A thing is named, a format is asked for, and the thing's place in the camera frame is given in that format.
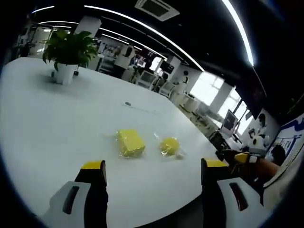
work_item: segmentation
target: white flower pot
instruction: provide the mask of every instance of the white flower pot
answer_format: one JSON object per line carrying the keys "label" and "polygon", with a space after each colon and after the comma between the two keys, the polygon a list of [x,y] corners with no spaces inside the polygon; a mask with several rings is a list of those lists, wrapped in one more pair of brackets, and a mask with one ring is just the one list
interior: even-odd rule
{"label": "white flower pot", "polygon": [[58,84],[69,85],[72,82],[77,65],[66,65],[58,63],[58,71],[55,70],[55,80]]}

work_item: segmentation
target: computer monitor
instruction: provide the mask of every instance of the computer monitor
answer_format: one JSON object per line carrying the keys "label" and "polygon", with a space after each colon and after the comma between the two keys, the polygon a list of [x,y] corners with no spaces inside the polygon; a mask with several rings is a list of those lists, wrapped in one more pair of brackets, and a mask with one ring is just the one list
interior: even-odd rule
{"label": "computer monitor", "polygon": [[137,65],[140,67],[145,67],[146,62],[144,62],[143,60],[138,60]]}
{"label": "computer monitor", "polygon": [[164,71],[167,72],[168,74],[171,74],[172,71],[174,70],[174,66],[172,66],[171,64],[167,63],[166,61],[163,61],[161,63],[160,68]]}
{"label": "computer monitor", "polygon": [[228,110],[220,132],[224,133],[226,136],[231,137],[234,133],[234,130],[237,126],[238,119],[232,113],[232,111]]}

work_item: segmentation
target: green plant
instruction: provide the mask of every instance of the green plant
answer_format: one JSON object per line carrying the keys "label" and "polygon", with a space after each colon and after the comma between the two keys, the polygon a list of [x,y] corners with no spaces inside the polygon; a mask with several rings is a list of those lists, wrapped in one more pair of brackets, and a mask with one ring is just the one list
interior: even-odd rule
{"label": "green plant", "polygon": [[47,49],[43,52],[43,61],[47,63],[47,60],[53,60],[57,71],[58,63],[87,67],[91,58],[97,55],[97,47],[90,35],[88,31],[79,34],[68,34],[64,30],[55,31],[46,41]]}

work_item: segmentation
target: office chair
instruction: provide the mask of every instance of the office chair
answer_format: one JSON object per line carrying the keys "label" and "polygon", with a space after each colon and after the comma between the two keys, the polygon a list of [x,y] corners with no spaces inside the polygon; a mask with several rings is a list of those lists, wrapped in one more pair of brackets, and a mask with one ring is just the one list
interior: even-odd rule
{"label": "office chair", "polygon": [[135,84],[142,86],[146,89],[152,90],[155,81],[157,80],[157,76],[151,74],[147,71],[143,71],[143,73],[136,79]]}
{"label": "office chair", "polygon": [[170,98],[171,93],[172,93],[172,90],[173,90],[174,87],[175,87],[175,84],[173,84],[172,82],[167,81],[167,82],[165,82],[165,84],[160,88],[160,90],[159,90],[158,93],[159,93],[160,95],[163,95],[163,96],[167,97],[167,98]]}

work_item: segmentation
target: yellow ball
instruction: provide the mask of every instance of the yellow ball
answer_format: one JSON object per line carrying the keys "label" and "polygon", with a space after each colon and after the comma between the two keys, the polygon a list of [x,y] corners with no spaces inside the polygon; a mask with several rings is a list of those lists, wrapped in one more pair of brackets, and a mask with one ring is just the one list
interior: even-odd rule
{"label": "yellow ball", "polygon": [[175,152],[179,149],[180,144],[179,142],[174,139],[174,138],[165,138],[162,142],[161,142],[161,152],[164,155],[174,155]]}

